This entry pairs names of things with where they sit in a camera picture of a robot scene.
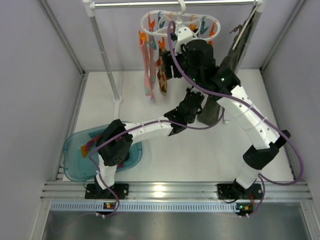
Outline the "black sock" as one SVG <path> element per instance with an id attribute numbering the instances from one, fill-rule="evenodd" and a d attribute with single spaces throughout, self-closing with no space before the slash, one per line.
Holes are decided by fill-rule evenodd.
<path id="1" fill-rule="evenodd" d="M 125 157 L 125 159 L 124 159 L 124 162 L 126 162 L 126 161 L 129 160 L 129 159 L 130 159 L 130 152 L 127 153 L 127 155 L 126 155 L 126 157 Z"/>

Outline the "beige argyle sock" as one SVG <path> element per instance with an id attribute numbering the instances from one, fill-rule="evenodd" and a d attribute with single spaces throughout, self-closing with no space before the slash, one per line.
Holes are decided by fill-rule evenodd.
<path id="1" fill-rule="evenodd" d="M 162 53 L 165 48 L 160 47 L 158 50 L 158 59 L 156 61 L 156 67 L 158 69 L 157 72 L 157 80 L 159 84 L 159 91 L 160 93 L 166 97 L 167 96 L 167 91 L 168 91 L 168 83 L 167 83 L 167 78 L 164 72 L 164 69 L 162 67 L 163 64 L 163 58 L 162 58 Z"/>

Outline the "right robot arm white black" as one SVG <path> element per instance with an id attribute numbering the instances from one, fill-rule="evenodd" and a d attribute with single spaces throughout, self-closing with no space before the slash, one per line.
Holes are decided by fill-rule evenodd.
<path id="1" fill-rule="evenodd" d="M 208 94 L 237 121 L 252 145 L 243 154 L 244 164 L 231 189 L 237 199 L 248 194 L 261 170 L 279 153 L 290 138 L 255 109 L 241 81 L 228 67 L 216 66 L 212 45 L 203 39 L 192 39 L 173 46 L 162 59 L 168 79 L 185 78 L 194 88 Z"/>

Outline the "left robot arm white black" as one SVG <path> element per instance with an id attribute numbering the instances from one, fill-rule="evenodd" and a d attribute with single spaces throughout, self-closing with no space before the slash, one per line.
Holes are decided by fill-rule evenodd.
<path id="1" fill-rule="evenodd" d="M 115 184 L 115 173 L 119 164 L 129 155 L 132 145 L 156 137 L 177 135 L 195 122 L 202 112 L 204 95 L 191 88 L 186 89 L 179 105 L 154 120 L 144 122 L 123 122 L 113 120 L 96 141 L 98 170 L 94 178 L 98 196 L 109 195 L 108 188 Z"/>

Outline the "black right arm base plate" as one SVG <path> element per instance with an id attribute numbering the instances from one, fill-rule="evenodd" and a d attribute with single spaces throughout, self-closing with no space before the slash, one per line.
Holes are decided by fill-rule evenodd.
<path id="1" fill-rule="evenodd" d="M 260 200 L 263 196 L 263 189 L 259 183 L 254 183 L 248 189 L 237 182 L 220 183 L 217 185 L 217 192 L 220 200 Z"/>

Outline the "pink patterned sock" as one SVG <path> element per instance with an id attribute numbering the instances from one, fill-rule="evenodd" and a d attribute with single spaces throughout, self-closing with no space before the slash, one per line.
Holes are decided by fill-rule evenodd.
<path id="1" fill-rule="evenodd" d="M 155 62 L 155 51 L 157 50 L 157 45 L 154 36 L 149 35 L 149 60 L 150 60 L 150 69 L 149 69 L 149 77 L 151 88 L 154 89 L 156 82 L 156 62 Z"/>
<path id="2" fill-rule="evenodd" d="M 152 84 L 149 76 L 149 52 L 147 47 L 147 42 L 145 39 L 138 40 L 139 49 L 142 55 L 143 66 L 144 66 L 144 75 L 143 75 L 143 87 L 144 87 L 144 94 L 148 100 L 152 101 L 154 99 Z"/>

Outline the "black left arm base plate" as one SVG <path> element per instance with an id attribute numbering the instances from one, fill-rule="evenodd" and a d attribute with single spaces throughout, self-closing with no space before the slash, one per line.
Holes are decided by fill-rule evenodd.
<path id="1" fill-rule="evenodd" d="M 88 184 L 85 191 L 85 199 L 88 200 L 115 200 L 116 197 L 107 189 L 102 190 L 98 184 Z M 127 183 L 116 183 L 111 187 L 115 195 L 120 199 L 124 200 L 129 194 L 129 184 Z"/>

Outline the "maroon purple orange sock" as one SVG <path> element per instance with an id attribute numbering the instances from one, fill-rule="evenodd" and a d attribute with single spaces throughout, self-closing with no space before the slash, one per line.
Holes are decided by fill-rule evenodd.
<path id="1" fill-rule="evenodd" d="M 93 145 L 95 144 L 95 142 L 99 139 L 100 134 L 93 137 L 91 140 L 89 140 L 86 144 L 82 145 L 80 147 L 81 150 L 81 156 L 84 158 L 87 156 L 88 152 L 90 151 L 90 149 L 93 147 Z"/>

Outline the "white clip hanger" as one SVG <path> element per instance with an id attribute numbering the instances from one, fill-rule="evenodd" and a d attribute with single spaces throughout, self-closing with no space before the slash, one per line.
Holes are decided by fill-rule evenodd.
<path id="1" fill-rule="evenodd" d="M 140 19 L 140 40 L 151 37 L 167 37 L 167 27 L 170 21 L 175 22 L 176 29 L 186 27 L 191 30 L 192 37 L 212 42 L 221 31 L 221 23 L 211 15 L 187 13 L 186 11 L 152 10 Z"/>

